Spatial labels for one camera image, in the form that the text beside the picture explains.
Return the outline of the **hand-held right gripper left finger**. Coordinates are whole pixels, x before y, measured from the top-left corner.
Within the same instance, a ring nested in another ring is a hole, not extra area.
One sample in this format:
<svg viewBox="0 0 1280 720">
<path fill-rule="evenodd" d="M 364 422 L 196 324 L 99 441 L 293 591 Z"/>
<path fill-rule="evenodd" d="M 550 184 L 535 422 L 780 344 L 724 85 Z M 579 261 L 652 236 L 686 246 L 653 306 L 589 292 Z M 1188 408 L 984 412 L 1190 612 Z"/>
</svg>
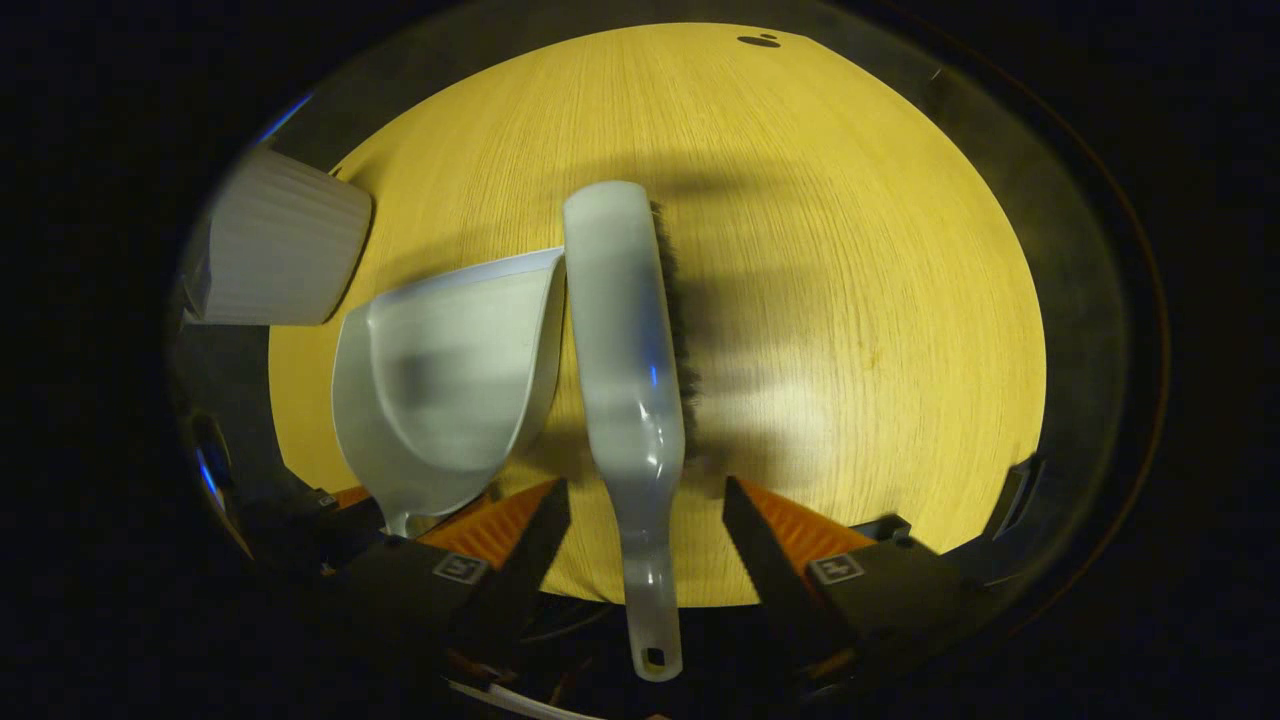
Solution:
<svg viewBox="0 0 1280 720">
<path fill-rule="evenodd" d="M 509 652 L 571 523 L 556 479 L 433 530 L 385 536 L 335 575 L 378 639 L 424 652 Z"/>
</svg>

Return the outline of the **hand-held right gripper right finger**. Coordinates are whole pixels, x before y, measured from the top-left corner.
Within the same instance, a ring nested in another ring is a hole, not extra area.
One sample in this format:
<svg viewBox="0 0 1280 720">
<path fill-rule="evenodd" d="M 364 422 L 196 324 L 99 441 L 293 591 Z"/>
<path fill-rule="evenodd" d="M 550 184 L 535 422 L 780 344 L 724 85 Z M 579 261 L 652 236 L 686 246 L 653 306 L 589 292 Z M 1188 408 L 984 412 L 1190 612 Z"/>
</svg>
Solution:
<svg viewBox="0 0 1280 720">
<path fill-rule="evenodd" d="M 728 477 L 722 521 L 765 615 L 797 652 L 937 652 L 995 606 L 897 516 L 868 536 Z"/>
</svg>

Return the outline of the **grey plastic dustpan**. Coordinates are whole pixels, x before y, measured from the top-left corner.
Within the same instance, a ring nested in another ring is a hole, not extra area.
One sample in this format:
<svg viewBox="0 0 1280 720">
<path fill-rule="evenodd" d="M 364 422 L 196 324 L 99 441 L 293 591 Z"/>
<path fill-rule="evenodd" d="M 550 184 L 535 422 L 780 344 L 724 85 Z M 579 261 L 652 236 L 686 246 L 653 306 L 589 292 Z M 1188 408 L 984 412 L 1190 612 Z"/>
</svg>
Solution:
<svg viewBox="0 0 1280 720">
<path fill-rule="evenodd" d="M 461 510 L 536 438 L 564 300 L 564 250 L 553 247 L 416 281 L 346 315 L 335 437 L 389 533 Z"/>
</svg>

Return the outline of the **small grey broom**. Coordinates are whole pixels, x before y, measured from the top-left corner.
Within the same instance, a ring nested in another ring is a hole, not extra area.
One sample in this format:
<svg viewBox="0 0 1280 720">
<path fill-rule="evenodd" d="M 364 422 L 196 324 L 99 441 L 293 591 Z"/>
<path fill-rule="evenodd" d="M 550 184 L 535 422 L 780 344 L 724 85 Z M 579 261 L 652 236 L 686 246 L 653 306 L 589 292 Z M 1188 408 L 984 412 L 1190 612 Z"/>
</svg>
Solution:
<svg viewBox="0 0 1280 720">
<path fill-rule="evenodd" d="M 637 183 L 588 184 L 562 214 L 588 445 L 614 512 L 631 662 L 641 680 L 666 683 L 684 670 L 671 525 L 692 447 L 668 260 Z"/>
</svg>

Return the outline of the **white garbage bin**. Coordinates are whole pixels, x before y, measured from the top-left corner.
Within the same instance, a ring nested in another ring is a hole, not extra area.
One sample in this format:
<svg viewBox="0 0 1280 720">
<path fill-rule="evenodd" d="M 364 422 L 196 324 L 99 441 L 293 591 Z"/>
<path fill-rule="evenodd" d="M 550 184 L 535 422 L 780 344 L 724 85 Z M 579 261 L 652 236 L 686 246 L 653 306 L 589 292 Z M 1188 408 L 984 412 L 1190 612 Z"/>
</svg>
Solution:
<svg viewBox="0 0 1280 720">
<path fill-rule="evenodd" d="M 188 313 L 218 325 L 321 325 L 355 275 L 370 192 L 255 147 L 212 193 L 182 272 Z"/>
</svg>

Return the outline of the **wooden desktop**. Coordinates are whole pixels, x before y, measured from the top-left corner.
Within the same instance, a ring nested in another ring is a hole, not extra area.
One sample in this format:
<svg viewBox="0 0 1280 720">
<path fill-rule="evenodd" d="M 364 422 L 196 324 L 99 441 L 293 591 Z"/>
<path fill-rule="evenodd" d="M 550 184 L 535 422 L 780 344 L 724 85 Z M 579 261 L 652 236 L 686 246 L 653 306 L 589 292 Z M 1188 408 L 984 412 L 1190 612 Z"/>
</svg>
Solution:
<svg viewBox="0 0 1280 720">
<path fill-rule="evenodd" d="M 781 47 L 737 41 L 774 35 Z M 525 53 L 435 92 L 335 165 L 374 199 L 342 304 L 561 242 L 596 181 L 660 205 L 698 374 L 675 498 L 678 601 L 754 603 L 726 477 L 938 552 L 1039 443 L 1041 305 L 974 161 L 867 69 L 783 31 L 669 23 Z"/>
</svg>

